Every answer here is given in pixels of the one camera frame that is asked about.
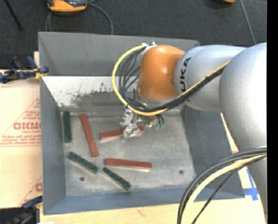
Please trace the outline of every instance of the cardboard sheet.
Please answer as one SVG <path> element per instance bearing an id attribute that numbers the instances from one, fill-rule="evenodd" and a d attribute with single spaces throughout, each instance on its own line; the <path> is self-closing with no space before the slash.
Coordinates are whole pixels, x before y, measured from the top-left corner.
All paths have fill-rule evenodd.
<path id="1" fill-rule="evenodd" d="M 0 209 L 42 194 L 39 81 L 0 84 Z"/>

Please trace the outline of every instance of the black cable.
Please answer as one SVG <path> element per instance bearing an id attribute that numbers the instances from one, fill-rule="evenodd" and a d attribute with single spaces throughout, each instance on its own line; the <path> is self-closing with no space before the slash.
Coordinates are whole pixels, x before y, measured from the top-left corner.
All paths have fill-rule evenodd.
<path id="1" fill-rule="evenodd" d="M 253 40 L 254 45 L 256 45 L 256 40 L 255 40 L 255 37 L 254 37 L 253 31 L 252 31 L 251 25 L 250 25 L 250 22 L 249 22 L 249 19 L 248 19 L 248 15 L 247 15 L 245 6 L 244 6 L 242 0 L 239 0 L 239 1 L 240 1 L 241 6 L 242 6 L 243 14 L 245 15 L 245 18 L 246 18 L 246 22 L 247 22 L 247 25 L 248 25 L 248 28 L 249 28 L 249 32 L 250 32 L 251 38 Z"/>
<path id="2" fill-rule="evenodd" d="M 190 183 L 190 185 L 187 187 L 187 189 L 185 190 L 185 192 L 184 192 L 184 194 L 181 198 L 181 201 L 180 201 L 180 204 L 179 204 L 179 209 L 178 209 L 177 223 L 180 224 L 180 222 L 181 222 L 181 217 L 182 217 L 182 213 L 183 213 L 184 208 L 185 208 L 185 204 L 188 200 L 188 197 L 193 192 L 194 187 L 196 187 L 196 185 L 200 182 L 200 180 L 203 180 L 204 178 L 206 178 L 208 176 L 208 173 L 210 173 L 211 171 L 213 171 L 215 169 L 219 169 L 219 168 L 223 167 L 224 165 L 228 165 L 232 162 L 235 162 L 235 161 L 238 161 L 238 160 L 241 160 L 241 159 L 254 157 L 254 156 L 257 156 L 257 155 L 261 155 L 261 154 L 266 154 L 266 152 L 267 152 L 266 148 L 261 148 L 259 150 L 255 149 L 255 150 L 244 151 L 244 152 L 241 152 L 241 153 L 236 153 L 234 155 L 231 155 L 231 156 L 219 161 L 218 163 L 215 163 L 215 164 L 209 166 L 204 171 L 202 171 Z"/>
<path id="3" fill-rule="evenodd" d="M 95 7 L 98 10 L 100 10 L 106 16 L 106 18 L 108 19 L 108 21 L 110 23 L 110 34 L 113 35 L 114 26 L 113 26 L 112 19 L 110 18 L 110 16 L 106 13 L 106 11 L 104 9 L 102 9 L 101 7 L 94 4 L 95 1 L 96 0 L 89 0 L 87 2 L 87 4 L 92 6 L 92 7 Z M 50 25 L 50 21 L 51 21 L 52 16 L 53 16 L 53 12 L 50 11 L 47 18 L 46 18 L 46 21 L 45 21 L 45 31 L 53 31 L 52 28 L 51 28 L 51 25 Z"/>
<path id="4" fill-rule="evenodd" d="M 113 33 L 114 33 L 114 26 L 113 26 L 113 22 L 112 22 L 110 16 L 101 7 L 99 7 L 99 6 L 97 6 L 97 5 L 93 4 L 93 3 L 89 3 L 89 5 L 91 5 L 92 7 L 95 7 L 98 10 L 100 10 L 101 12 L 103 12 L 103 14 L 107 17 L 107 19 L 108 19 L 108 21 L 110 23 L 110 27 L 111 27 L 110 35 L 113 35 Z"/>
<path id="5" fill-rule="evenodd" d="M 216 188 L 216 190 L 212 193 L 212 195 L 208 198 L 207 202 L 204 204 L 204 206 L 202 207 L 202 209 L 200 210 L 200 212 L 197 214 L 197 216 L 195 217 L 195 219 L 193 220 L 192 224 L 195 224 L 196 221 L 198 220 L 199 216 L 202 214 L 202 212 L 205 210 L 205 208 L 209 205 L 209 203 L 211 202 L 211 200 L 214 198 L 214 196 L 218 193 L 218 191 L 226 184 L 226 182 L 234 175 L 236 174 L 239 170 L 243 169 L 244 167 L 246 167 L 247 165 L 250 165 L 254 162 L 257 162 L 259 160 L 262 160 L 266 158 L 265 156 L 259 157 L 258 159 L 252 160 L 246 164 L 243 164 L 242 166 L 240 166 L 239 168 L 234 169 L 225 179 L 223 182 L 221 182 L 221 184 Z"/>
<path id="6" fill-rule="evenodd" d="M 11 15 L 12 15 L 12 17 L 13 17 L 16 25 L 17 25 L 17 27 L 18 27 L 18 30 L 19 31 L 23 31 L 24 28 L 22 27 L 21 23 L 19 22 L 19 20 L 18 20 L 18 18 L 16 16 L 14 10 L 12 9 L 12 6 L 9 3 L 9 1 L 8 0 L 4 0 L 4 2 L 6 3 L 6 6 L 8 7 L 8 9 L 9 9 L 9 11 L 10 11 L 10 13 L 11 13 Z"/>
<path id="7" fill-rule="evenodd" d="M 143 105 L 142 103 L 139 102 L 135 102 L 131 99 L 129 99 L 125 93 L 125 81 L 124 83 L 121 82 L 122 77 L 124 77 L 124 73 L 125 72 L 125 68 L 129 66 L 130 64 L 130 57 L 132 57 L 132 59 L 134 58 L 133 56 L 129 56 L 127 62 L 125 62 L 123 64 L 123 67 L 121 68 L 122 71 L 120 72 L 120 83 L 119 83 L 119 91 L 121 96 L 123 97 L 124 100 L 126 100 L 129 104 L 131 104 L 135 109 L 143 111 L 143 112 L 154 112 L 154 111 L 158 111 L 158 110 L 162 110 L 162 109 L 172 109 L 176 106 L 178 106 L 179 104 L 183 103 L 184 101 L 186 101 L 190 96 L 192 96 L 195 92 L 197 92 L 199 89 L 201 89 L 205 84 L 207 84 L 208 82 L 210 82 L 211 80 L 213 80 L 214 78 L 216 78 L 217 76 L 219 76 L 223 70 L 224 67 L 217 70 L 216 72 L 212 73 L 211 75 L 207 76 L 202 82 L 200 82 L 194 89 L 192 89 L 190 92 L 187 92 L 184 95 L 181 95 L 180 97 L 164 104 L 164 105 L 160 105 L 158 107 L 154 107 L 154 108 L 147 108 L 145 105 Z"/>

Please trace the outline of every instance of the blue clamp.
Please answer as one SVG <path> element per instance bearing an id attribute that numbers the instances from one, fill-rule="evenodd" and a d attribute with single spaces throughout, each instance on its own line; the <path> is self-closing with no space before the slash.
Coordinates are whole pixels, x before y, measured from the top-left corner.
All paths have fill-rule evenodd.
<path id="1" fill-rule="evenodd" d="M 39 78 L 46 75 L 49 72 L 47 66 L 37 67 L 34 59 L 31 56 L 27 57 L 27 63 L 32 69 L 31 71 L 18 70 L 18 66 L 21 67 L 21 63 L 18 61 L 17 57 L 13 57 L 10 63 L 10 69 L 5 71 L 4 74 L 0 72 L 0 83 L 7 83 L 10 81 L 27 79 L 27 78 Z"/>

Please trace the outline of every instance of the yellow cable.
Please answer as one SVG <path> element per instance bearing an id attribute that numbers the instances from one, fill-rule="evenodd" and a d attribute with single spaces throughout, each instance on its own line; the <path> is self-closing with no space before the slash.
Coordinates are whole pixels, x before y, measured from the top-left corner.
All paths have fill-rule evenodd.
<path id="1" fill-rule="evenodd" d="M 116 62 L 114 68 L 113 68 L 113 72 L 112 72 L 112 85 L 113 85 L 113 89 L 114 89 L 114 92 L 116 93 L 117 97 L 119 98 L 119 100 L 128 107 L 128 109 L 130 109 L 131 111 L 139 114 L 139 115 L 143 115 L 143 116 L 153 116 L 153 115 L 158 115 L 158 114 L 161 114 L 162 112 L 166 111 L 168 108 L 164 108 L 164 109 L 161 109 L 161 110 L 157 110 L 157 111 L 154 111 L 154 112 L 142 112 L 140 110 L 137 110 L 135 108 L 133 108 L 122 96 L 121 94 L 119 93 L 118 89 L 117 89 L 117 86 L 116 86 L 116 72 L 117 72 L 117 69 L 120 65 L 120 63 L 124 60 L 125 57 L 127 57 L 129 54 L 131 54 L 132 52 L 136 51 L 136 50 L 139 50 L 139 49 L 142 49 L 146 47 L 146 45 L 141 45 L 141 46 L 137 46 L 137 47 L 134 47 L 130 50 L 128 50 L 127 52 L 125 52 L 119 59 L 118 61 Z M 217 72 L 218 70 L 224 68 L 227 64 L 229 63 L 229 61 L 225 62 L 223 65 L 221 65 L 220 67 L 218 67 L 216 70 L 212 71 L 211 73 L 209 73 L 207 76 L 210 76 L 212 75 L 213 73 Z M 194 84 L 192 87 L 190 87 L 188 90 L 186 90 L 185 92 L 183 92 L 182 94 L 180 94 L 177 98 L 180 98 L 182 97 L 183 95 L 187 94 L 188 92 L 190 92 L 192 89 L 194 89 L 197 85 L 199 85 L 201 82 L 203 82 L 204 80 L 206 79 L 206 77 L 202 78 L 199 82 L 197 82 L 196 84 Z"/>
<path id="2" fill-rule="evenodd" d="M 192 203 L 195 201 L 195 199 L 197 198 L 198 194 L 209 184 L 211 183 L 214 179 L 216 179 L 217 177 L 223 175 L 224 173 L 227 173 L 233 169 L 236 169 L 236 168 L 239 168 L 241 167 L 242 165 L 250 162 L 250 161 L 253 161 L 255 159 L 258 159 L 259 157 L 262 157 L 264 156 L 263 155 L 257 155 L 255 157 L 252 157 L 252 158 L 248 158 L 248 159 L 243 159 L 243 160 L 239 160 L 233 164 L 230 164 L 220 170 L 218 170 L 217 172 L 211 174 L 207 179 L 205 179 L 202 183 L 200 183 L 198 185 L 198 187 L 194 190 L 194 192 L 192 192 L 190 198 L 188 199 L 186 205 L 185 205 L 185 209 L 184 209 L 184 212 L 183 212 L 183 215 L 182 215 L 182 218 L 181 218 L 181 224 L 187 224 L 187 223 L 191 223 L 191 222 L 188 222 L 188 214 L 189 214 L 189 208 L 190 206 L 192 205 Z"/>

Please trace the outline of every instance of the dark carpet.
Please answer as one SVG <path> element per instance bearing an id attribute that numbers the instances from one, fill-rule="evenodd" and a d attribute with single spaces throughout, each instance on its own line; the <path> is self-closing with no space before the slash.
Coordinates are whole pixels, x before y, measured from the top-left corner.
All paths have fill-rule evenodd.
<path id="1" fill-rule="evenodd" d="M 45 0 L 8 1 L 24 30 L 18 29 L 5 1 L 0 0 L 0 68 L 9 68 L 13 56 L 18 56 L 24 65 L 26 56 L 38 49 L 37 32 L 45 29 L 49 13 Z M 198 40 L 201 45 L 231 44 L 244 47 L 266 42 L 267 1 L 242 0 L 242 3 L 245 12 L 239 0 L 234 4 L 220 0 L 95 2 L 111 17 L 115 35 L 185 38 Z M 55 31 L 110 32 L 106 16 L 92 6 L 73 17 L 53 16 L 51 26 Z M 20 210 L 0 210 L 0 224 L 18 213 Z"/>

